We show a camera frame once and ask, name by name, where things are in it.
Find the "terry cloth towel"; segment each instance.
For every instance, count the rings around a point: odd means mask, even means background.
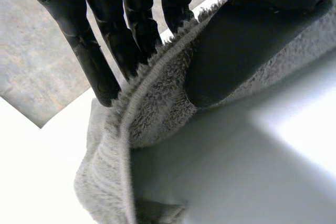
[[[111,108],[92,102],[87,152],[75,178],[75,191],[83,207],[99,224],[178,223],[183,207],[161,207],[146,222],[145,207],[135,207],[130,178],[130,148],[151,146],[179,130],[197,109],[183,92],[186,69],[196,37],[223,4],[203,10],[198,21],[180,29],[154,55],[139,76],[122,90]],[[336,7],[313,23],[223,103],[252,95],[318,59],[336,46]]]

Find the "folded towel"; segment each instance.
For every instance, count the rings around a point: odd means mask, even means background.
[[[151,146],[169,138],[197,112],[184,95],[184,78],[197,45],[197,35],[223,2],[203,10],[199,22],[185,23],[175,38],[158,48],[149,64],[139,67],[138,76],[130,80],[111,108],[93,100],[87,152],[77,171],[75,191],[83,207],[99,224],[136,224],[146,220],[174,224],[183,217],[183,206],[161,207],[160,211],[149,208],[153,211],[152,220],[151,213],[144,213],[148,208],[140,207],[137,211],[130,178],[130,148]],[[279,82],[335,46],[336,8],[333,6],[222,103]]]

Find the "gray concrete floor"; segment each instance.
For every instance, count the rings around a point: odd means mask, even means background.
[[[194,8],[204,0],[193,0]],[[36,0],[0,0],[0,95],[42,127],[90,86],[57,24]],[[159,31],[167,29],[161,0],[154,0]],[[91,10],[88,19],[108,62],[122,81]]]

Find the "white surface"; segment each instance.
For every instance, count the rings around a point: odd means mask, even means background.
[[[217,0],[207,0],[207,7]],[[162,34],[166,40],[171,34]],[[296,86],[293,92],[266,102],[251,114],[251,121],[276,135],[293,150],[336,175],[335,121],[336,77],[323,72],[325,92]],[[91,224],[72,188],[86,148],[92,90],[67,106],[41,130],[1,100],[0,223]]]

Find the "towel fabric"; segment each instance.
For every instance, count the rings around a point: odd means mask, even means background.
[[[223,2],[220,0],[211,9],[203,10],[198,22],[194,19],[185,23],[175,38],[158,49],[147,66],[139,67],[138,76],[122,90],[111,108],[93,100],[87,152],[76,174],[75,191],[83,207],[99,224],[176,224],[183,218],[183,206],[166,206],[158,211],[152,207],[136,209],[130,178],[130,148],[151,146],[169,138],[197,112],[184,95],[183,82],[197,35]],[[270,87],[335,47],[336,7],[333,6],[222,103]]]

